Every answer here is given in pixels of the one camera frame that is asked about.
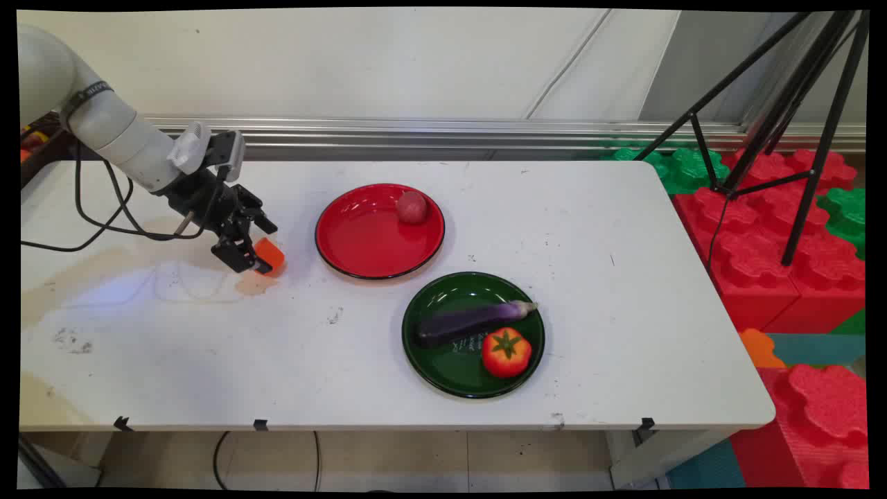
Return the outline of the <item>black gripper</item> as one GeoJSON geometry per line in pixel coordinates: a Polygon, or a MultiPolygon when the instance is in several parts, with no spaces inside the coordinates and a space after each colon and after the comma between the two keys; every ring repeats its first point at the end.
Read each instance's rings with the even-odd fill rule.
{"type": "Polygon", "coordinates": [[[193,214],[193,224],[218,237],[210,252],[232,271],[270,274],[274,270],[258,256],[248,236],[252,225],[266,234],[275,234],[278,225],[267,218],[262,201],[241,184],[228,186],[209,170],[198,170],[178,177],[161,190],[161,195],[175,212],[184,217],[193,214]]]}

